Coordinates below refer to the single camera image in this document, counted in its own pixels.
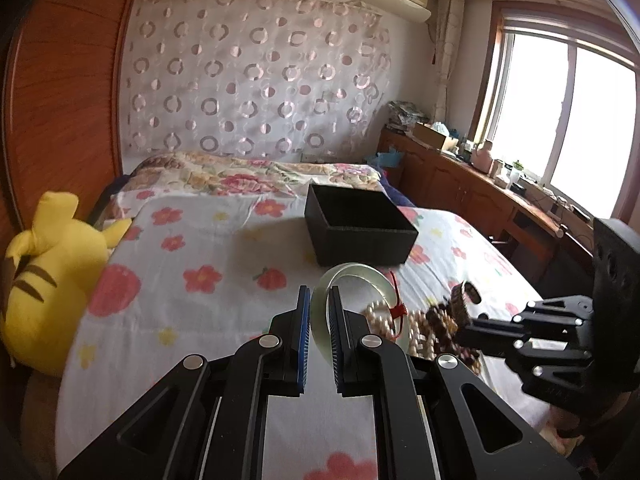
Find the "window with brown frame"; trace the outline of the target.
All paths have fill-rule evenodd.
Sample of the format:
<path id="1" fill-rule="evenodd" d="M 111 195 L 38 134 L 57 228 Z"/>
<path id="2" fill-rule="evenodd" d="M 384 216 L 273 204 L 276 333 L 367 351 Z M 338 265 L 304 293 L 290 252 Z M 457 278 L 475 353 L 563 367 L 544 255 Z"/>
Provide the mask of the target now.
<path id="1" fill-rule="evenodd" d="M 610 18 L 496 0 L 470 135 L 593 216 L 639 200 L 639 52 Z"/>

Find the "black jewelry box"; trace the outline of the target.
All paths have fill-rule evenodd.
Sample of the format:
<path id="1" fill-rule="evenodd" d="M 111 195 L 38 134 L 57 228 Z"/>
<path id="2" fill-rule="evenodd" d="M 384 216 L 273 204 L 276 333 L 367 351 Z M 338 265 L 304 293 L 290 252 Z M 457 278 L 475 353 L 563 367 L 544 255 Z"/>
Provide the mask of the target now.
<path id="1" fill-rule="evenodd" d="M 305 220 L 319 266 L 399 266 L 419 232 L 380 191 L 311 184 Z"/>

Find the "pink circle pattern curtain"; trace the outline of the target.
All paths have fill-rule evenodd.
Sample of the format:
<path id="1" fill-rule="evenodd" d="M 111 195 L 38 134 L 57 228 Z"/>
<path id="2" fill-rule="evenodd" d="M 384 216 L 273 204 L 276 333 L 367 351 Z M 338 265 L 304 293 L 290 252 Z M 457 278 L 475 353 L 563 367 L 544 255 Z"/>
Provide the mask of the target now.
<path id="1" fill-rule="evenodd" d="M 134 0 L 122 58 L 122 154 L 360 157 L 390 64 L 380 14 L 358 4 Z"/>

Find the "dark blue blanket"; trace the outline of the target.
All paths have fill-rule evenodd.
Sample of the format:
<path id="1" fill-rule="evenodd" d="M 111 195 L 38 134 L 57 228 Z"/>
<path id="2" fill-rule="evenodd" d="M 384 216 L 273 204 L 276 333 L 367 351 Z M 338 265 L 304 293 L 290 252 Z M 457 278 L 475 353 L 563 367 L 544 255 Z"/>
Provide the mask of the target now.
<path id="1" fill-rule="evenodd" d="M 388 198 L 398 207 L 414 207 L 414 203 L 402 194 L 397 188 L 394 188 L 387 179 L 386 173 L 382 172 L 380 183 Z"/>

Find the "floral quilt at bedhead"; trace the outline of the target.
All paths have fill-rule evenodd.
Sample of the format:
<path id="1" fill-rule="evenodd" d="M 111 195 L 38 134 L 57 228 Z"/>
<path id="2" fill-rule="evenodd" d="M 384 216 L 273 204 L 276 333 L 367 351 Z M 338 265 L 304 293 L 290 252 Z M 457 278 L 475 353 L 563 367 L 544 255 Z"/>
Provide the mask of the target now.
<path id="1" fill-rule="evenodd" d="M 188 195 L 304 196 L 308 185 L 381 191 L 381 175 L 368 165 L 310 164 L 175 152 L 145 159 L 105 209 L 107 219 L 137 215 L 150 200 Z"/>

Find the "cardboard box on sideboard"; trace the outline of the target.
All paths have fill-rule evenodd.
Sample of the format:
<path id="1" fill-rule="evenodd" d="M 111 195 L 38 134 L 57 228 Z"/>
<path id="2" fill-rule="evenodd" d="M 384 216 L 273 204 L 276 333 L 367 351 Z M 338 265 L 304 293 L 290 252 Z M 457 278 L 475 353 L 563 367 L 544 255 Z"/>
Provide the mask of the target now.
<path id="1" fill-rule="evenodd" d="M 458 144 L 458 140 L 431 128 L 430 126 L 415 124 L 411 130 L 412 136 L 436 150 L 450 151 Z"/>

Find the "yellow striped plush toy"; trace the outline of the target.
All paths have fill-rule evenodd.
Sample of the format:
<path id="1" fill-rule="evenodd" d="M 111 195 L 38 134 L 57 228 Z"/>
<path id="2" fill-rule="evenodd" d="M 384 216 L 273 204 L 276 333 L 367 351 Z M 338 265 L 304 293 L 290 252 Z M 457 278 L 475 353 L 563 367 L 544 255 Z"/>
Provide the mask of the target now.
<path id="1" fill-rule="evenodd" d="M 78 323 L 111 250 L 132 221 L 99 231 L 75 218 L 78 197 L 45 192 L 32 226 L 9 242 L 1 266 L 1 339 L 14 361 L 60 377 Z"/>

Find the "wooden wardrobe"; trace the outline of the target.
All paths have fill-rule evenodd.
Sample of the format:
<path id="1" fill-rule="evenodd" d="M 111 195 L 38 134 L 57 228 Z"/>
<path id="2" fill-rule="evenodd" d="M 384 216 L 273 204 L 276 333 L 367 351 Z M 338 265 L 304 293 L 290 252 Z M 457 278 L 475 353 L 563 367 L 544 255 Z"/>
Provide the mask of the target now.
<path id="1" fill-rule="evenodd" d="M 122 173 L 120 63 L 134 0 L 32 0 L 13 35 L 2 96 L 2 154 L 19 226 L 40 196 L 68 191 L 88 216 Z"/>

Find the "pink bottle on sideboard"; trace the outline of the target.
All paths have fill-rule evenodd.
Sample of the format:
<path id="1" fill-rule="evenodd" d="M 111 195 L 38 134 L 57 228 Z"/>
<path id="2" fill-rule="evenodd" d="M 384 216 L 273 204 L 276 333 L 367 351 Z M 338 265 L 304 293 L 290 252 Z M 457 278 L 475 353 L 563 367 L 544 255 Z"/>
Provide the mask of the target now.
<path id="1" fill-rule="evenodd" d="M 479 145 L 472 153 L 471 165 L 482 174 L 489 174 L 494 159 L 491 154 L 492 141 L 486 140 Z"/>

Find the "long wooden sideboard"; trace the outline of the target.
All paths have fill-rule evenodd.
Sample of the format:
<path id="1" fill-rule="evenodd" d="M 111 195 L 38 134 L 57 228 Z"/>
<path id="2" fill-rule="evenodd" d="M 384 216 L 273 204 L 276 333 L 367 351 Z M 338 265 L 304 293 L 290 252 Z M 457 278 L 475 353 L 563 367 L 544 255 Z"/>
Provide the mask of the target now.
<path id="1" fill-rule="evenodd" d="M 491 238 L 529 281 L 540 284 L 558 272 L 563 278 L 592 278 L 592 255 L 561 223 L 524 197 L 494 185 L 459 159 L 384 128 L 378 149 L 401 152 L 392 185 L 416 206 L 448 210 Z"/>

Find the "pale green jade bangle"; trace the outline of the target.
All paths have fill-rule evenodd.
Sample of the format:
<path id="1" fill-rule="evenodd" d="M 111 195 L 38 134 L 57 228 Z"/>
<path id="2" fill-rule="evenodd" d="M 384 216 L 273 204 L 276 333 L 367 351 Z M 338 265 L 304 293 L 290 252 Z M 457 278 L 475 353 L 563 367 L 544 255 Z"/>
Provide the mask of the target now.
<path id="1" fill-rule="evenodd" d="M 396 290 L 397 283 L 394 280 L 390 281 L 382 272 L 372 266 L 349 262 L 341 263 L 327 270 L 311 294 L 310 328 L 314 343 L 328 364 L 332 363 L 333 358 L 326 309 L 328 308 L 329 292 L 341 278 L 358 278 L 358 280 L 366 282 L 378 292 L 389 308 L 396 307 L 400 300 L 399 292 Z"/>

